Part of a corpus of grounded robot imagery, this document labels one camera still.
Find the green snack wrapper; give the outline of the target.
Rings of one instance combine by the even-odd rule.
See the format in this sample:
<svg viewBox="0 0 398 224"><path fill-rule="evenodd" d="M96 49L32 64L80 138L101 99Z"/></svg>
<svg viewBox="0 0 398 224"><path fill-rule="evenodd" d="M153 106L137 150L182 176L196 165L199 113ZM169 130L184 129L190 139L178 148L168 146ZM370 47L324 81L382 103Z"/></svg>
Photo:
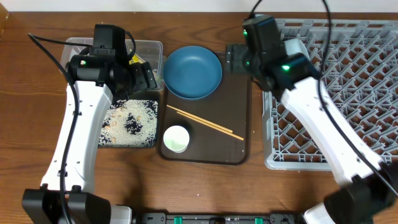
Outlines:
<svg viewBox="0 0 398 224"><path fill-rule="evenodd" d="M138 54L134 54L129 61L129 64L132 65L134 63L145 63L146 61L143 60Z"/></svg>

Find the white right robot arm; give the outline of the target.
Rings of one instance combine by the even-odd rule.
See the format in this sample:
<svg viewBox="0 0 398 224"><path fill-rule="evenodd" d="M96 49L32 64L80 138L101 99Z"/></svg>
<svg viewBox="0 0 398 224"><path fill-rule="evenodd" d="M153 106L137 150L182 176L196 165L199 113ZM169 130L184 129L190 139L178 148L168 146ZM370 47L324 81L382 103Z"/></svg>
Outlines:
<svg viewBox="0 0 398 224"><path fill-rule="evenodd" d="M242 65L303 125L340 189L308 209L306 223L369 223L397 198L397 164L386 164L330 99L320 72L302 53L280 56L244 49Z"/></svg>

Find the dark blue bowl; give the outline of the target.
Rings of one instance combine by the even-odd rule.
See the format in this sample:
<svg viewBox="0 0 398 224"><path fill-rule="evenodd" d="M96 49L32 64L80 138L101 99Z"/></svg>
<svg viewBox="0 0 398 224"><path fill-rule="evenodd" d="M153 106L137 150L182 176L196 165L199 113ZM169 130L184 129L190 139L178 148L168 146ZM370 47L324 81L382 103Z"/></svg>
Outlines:
<svg viewBox="0 0 398 224"><path fill-rule="evenodd" d="M220 85L223 69L211 50L186 46L173 51L164 66L164 82L175 96L198 100L212 94Z"/></svg>

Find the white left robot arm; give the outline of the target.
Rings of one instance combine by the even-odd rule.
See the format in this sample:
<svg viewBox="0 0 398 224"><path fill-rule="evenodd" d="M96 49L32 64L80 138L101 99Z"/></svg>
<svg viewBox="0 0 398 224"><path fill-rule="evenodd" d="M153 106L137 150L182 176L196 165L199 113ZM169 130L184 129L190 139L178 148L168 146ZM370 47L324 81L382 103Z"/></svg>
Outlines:
<svg viewBox="0 0 398 224"><path fill-rule="evenodd" d="M108 87L78 81L67 88L67 108L53 161L39 189L27 189L22 206L34 223L134 223L133 209L94 194L100 129L110 106ZM164 126L181 124L190 142L184 152L158 146L169 160L238 165L249 154L251 84L224 73L218 88L199 100L168 96Z"/></svg>

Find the light blue bowl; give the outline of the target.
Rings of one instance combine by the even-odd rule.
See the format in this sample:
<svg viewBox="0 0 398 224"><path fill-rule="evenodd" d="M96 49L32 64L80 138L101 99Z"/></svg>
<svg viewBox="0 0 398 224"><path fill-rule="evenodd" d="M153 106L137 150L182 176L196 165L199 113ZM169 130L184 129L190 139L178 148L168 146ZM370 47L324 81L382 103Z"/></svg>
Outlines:
<svg viewBox="0 0 398 224"><path fill-rule="evenodd" d="M284 41L285 51L287 55L294 55L297 53L304 54L306 58L310 59L304 43L300 39L290 39Z"/></svg>

